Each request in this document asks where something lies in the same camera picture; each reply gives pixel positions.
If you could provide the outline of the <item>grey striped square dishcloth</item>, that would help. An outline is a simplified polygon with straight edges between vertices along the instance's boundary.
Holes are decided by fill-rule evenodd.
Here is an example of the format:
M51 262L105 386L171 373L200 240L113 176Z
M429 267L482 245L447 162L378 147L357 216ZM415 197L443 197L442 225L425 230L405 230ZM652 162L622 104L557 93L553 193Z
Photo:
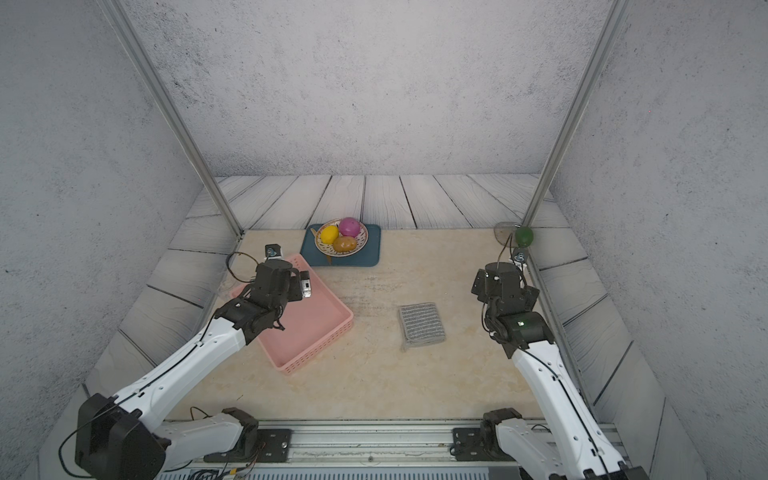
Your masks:
M435 303L402 305L398 308L398 317L405 351L446 340L444 325Z

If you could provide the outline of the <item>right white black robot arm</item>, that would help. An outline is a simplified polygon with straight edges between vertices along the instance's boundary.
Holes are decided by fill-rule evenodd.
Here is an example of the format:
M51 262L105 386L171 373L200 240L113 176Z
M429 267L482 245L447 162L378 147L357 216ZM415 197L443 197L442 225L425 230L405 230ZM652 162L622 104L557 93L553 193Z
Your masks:
M510 262L479 269L471 292L483 305L481 321L526 380L546 420L554 446L513 413L484 415L486 451L514 459L525 479L646 479L604 435L562 359L555 336L534 310L539 290Z

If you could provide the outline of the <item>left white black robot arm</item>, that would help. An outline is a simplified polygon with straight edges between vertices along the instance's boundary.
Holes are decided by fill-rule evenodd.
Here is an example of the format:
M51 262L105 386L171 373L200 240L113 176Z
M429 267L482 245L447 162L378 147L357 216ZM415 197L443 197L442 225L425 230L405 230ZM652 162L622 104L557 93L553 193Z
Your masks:
M94 394L69 434L84 478L153 479L197 457L233 449L258 423L238 409L172 426L167 415L209 373L312 294L310 274L280 258L259 264L241 293L165 361L110 397Z

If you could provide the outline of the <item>pink plastic basket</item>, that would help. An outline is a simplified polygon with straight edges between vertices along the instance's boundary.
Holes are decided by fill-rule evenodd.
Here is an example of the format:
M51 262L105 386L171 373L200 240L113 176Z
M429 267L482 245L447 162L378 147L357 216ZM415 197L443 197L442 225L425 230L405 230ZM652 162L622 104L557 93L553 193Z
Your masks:
M354 325L354 314L302 255L294 254L286 260L309 272L312 294L287 304L280 319L284 330L267 330L257 341L274 368L289 375L349 331Z

